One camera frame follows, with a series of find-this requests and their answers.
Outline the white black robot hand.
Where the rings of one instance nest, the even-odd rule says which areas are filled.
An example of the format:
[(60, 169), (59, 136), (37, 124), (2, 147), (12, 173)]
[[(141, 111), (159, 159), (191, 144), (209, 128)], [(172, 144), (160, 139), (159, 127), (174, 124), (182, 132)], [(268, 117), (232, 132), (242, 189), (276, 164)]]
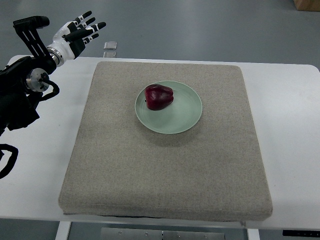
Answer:
[(53, 36), (52, 43), (47, 46), (49, 53), (57, 58), (58, 65), (74, 60), (85, 50), (86, 46), (99, 36), (98, 31), (106, 27), (106, 23), (96, 22), (92, 12), (87, 11), (68, 21)]

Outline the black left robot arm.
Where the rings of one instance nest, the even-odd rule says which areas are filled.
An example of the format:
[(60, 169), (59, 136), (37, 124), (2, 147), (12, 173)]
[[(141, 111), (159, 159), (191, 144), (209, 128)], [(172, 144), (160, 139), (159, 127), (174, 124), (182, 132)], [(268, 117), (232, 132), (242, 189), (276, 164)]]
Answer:
[(13, 22), (17, 35), (30, 50), (7, 65), (0, 72), (0, 132), (26, 128), (39, 119), (36, 109), (40, 102), (59, 94), (60, 89), (50, 80), (63, 56), (57, 50), (48, 50), (37, 32), (50, 20), (46, 16), (31, 16)]

